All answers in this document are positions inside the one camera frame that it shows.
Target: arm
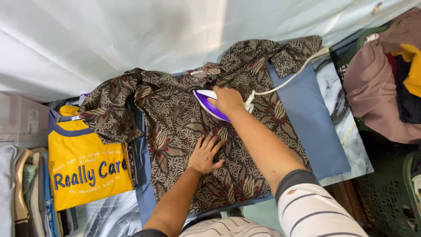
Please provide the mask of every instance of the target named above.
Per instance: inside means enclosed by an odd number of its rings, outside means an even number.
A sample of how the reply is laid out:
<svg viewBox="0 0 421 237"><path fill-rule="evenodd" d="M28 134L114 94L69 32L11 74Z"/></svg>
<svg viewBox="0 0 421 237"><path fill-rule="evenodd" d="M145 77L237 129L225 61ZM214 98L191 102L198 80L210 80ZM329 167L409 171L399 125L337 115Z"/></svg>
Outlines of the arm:
<svg viewBox="0 0 421 237"><path fill-rule="evenodd" d="M208 99L209 102L228 116L275 195L285 175L305 167L282 140L244 108L238 91L218 86L215 86L213 91L218 99Z"/></svg>
<svg viewBox="0 0 421 237"><path fill-rule="evenodd" d="M206 139L205 136L199 138L187 169L161 198L143 229L158 229L169 237L181 233L200 177L222 167L225 161L220 160L215 164L212 162L224 143L220 141L215 145L217 140L218 136L213 136L212 133Z"/></svg>

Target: white cloth backdrop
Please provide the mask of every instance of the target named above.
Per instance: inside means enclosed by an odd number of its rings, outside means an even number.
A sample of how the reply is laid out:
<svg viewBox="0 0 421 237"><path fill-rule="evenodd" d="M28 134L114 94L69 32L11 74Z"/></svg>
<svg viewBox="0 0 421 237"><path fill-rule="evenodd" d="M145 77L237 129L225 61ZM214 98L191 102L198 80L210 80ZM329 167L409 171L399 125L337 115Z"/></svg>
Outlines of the white cloth backdrop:
<svg viewBox="0 0 421 237"><path fill-rule="evenodd" d="M379 26L421 0L0 0L0 91L43 102L88 93L140 67L218 62L233 43Z"/></svg>

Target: green plastic basket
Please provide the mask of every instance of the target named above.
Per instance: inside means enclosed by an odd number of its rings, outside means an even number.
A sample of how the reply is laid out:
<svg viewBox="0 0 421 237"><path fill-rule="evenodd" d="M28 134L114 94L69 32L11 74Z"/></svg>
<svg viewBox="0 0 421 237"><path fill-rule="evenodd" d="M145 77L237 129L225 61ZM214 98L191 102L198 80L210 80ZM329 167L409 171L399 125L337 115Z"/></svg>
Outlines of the green plastic basket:
<svg viewBox="0 0 421 237"><path fill-rule="evenodd" d="M411 179L414 154L404 150L370 156L374 173L354 179L369 225L390 237L421 236L420 203ZM405 208L413 212L412 225Z"/></svg>

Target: purple iron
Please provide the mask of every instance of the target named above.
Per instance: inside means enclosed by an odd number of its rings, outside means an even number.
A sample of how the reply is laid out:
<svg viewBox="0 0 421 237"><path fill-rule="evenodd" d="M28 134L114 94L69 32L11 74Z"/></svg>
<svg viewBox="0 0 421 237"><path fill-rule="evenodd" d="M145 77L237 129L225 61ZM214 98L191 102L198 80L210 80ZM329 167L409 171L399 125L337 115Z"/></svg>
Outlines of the purple iron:
<svg viewBox="0 0 421 237"><path fill-rule="evenodd" d="M223 114L221 111L219 111L214 105L212 105L208 98L212 98L216 100L216 94L215 92L211 90L197 90L193 91L193 94L199 101L200 105L206 110L206 112L210 113L213 117L224 120L227 122L231 122L229 118ZM253 111L254 105L250 104L249 108L246 108L250 113Z"/></svg>

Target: forearm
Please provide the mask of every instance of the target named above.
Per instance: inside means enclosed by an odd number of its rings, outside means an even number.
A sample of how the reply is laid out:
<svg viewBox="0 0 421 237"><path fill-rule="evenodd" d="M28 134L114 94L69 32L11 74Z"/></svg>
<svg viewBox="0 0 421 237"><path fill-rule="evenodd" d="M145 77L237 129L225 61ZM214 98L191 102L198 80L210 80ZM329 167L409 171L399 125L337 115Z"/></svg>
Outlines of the forearm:
<svg viewBox="0 0 421 237"><path fill-rule="evenodd" d="M189 214L190 204L201 174L187 168L161 198L144 229L159 229L168 236L178 236Z"/></svg>
<svg viewBox="0 0 421 237"><path fill-rule="evenodd" d="M253 161L268 180L273 194L285 175L296 169L305 169L282 140L248 111L233 111L228 117Z"/></svg>

